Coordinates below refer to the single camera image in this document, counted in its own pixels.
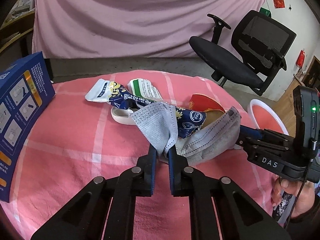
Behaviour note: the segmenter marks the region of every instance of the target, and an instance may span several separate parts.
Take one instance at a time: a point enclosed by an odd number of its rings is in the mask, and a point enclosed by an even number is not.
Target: chair armrest
[[[276,55],[277,60],[280,61],[280,65],[284,70],[287,70],[287,63],[284,56],[274,48],[271,48],[272,52]]]
[[[231,27],[224,20],[220,19],[219,17],[217,17],[213,14],[210,14],[210,13],[208,13],[207,16],[212,18],[216,25],[222,25],[223,27],[226,27],[227,29],[231,30]]]
[[[211,42],[218,44],[223,27],[226,27],[229,30],[231,30],[231,27],[225,21],[223,21],[222,19],[220,19],[219,17],[213,14],[207,14],[207,16],[212,18],[215,23]]]

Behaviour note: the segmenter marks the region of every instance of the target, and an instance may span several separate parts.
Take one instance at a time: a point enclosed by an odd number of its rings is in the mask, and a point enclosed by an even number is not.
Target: face mask
[[[131,117],[157,150],[161,161],[168,162],[167,153],[176,145],[177,154],[185,156],[189,165],[205,162],[232,148],[239,136],[241,120],[239,112],[232,107],[189,137],[178,138],[174,106],[163,102],[152,103],[136,111]]]

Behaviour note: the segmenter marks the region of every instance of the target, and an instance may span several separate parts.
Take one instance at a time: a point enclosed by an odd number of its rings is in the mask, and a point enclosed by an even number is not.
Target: sleeve
[[[291,219],[288,232],[292,240],[316,240],[320,237],[320,198],[316,195],[313,207]]]

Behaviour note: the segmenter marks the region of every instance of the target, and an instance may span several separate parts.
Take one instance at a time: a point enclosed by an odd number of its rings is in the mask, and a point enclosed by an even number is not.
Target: pink checkered tablecloth
[[[148,152],[149,143],[136,126],[115,122],[109,104],[84,99],[99,78],[125,86],[134,78],[148,79],[165,101],[183,107],[194,93],[208,95],[225,110],[234,106],[241,124],[253,127],[234,98],[201,77],[135,70],[55,84],[56,96],[20,153],[10,203],[1,202],[25,240],[95,176],[116,177]],[[228,150],[196,168],[214,178],[229,176],[270,214],[272,174],[246,158],[243,150]],[[171,196],[167,164],[157,163],[154,195],[137,198],[134,223],[133,239],[190,239],[188,198]]]

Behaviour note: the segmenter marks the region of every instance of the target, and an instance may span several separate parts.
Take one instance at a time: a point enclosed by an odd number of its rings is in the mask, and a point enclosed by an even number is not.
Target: blue box
[[[0,199],[9,202],[23,144],[55,95],[42,52],[18,59],[0,75]]]

